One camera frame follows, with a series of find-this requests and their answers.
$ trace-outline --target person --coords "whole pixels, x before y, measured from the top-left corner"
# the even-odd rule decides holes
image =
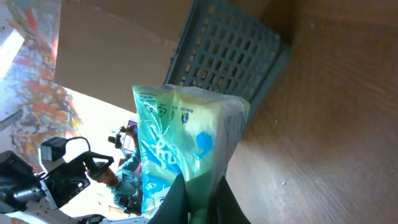
[[[127,133],[134,140],[135,152],[124,162],[114,173],[111,169],[106,169],[99,177],[94,178],[90,173],[88,177],[104,183],[111,190],[114,196],[114,203],[124,212],[141,214],[142,206],[142,179],[139,172],[135,172],[140,165],[139,143],[137,133],[131,127],[127,127]],[[96,166],[101,167],[104,162],[96,162]]]

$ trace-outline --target snack package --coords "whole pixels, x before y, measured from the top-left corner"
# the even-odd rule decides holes
[[[178,174],[187,183],[190,208],[205,207],[246,126],[249,103],[197,87],[134,85],[133,92],[142,214],[153,217]]]

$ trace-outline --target brown table surface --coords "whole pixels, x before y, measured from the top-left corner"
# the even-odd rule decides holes
[[[398,223],[398,1],[236,4],[292,44],[229,163],[243,212],[253,223]]]

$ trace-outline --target plastic basket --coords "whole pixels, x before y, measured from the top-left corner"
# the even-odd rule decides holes
[[[289,58],[279,34],[222,0],[196,0],[165,83],[241,96],[249,117]]]

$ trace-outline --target bright light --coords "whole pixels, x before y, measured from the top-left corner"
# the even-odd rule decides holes
[[[2,80],[9,70],[12,60],[17,55],[24,43],[24,38],[15,29],[8,36],[0,48],[0,80]]]

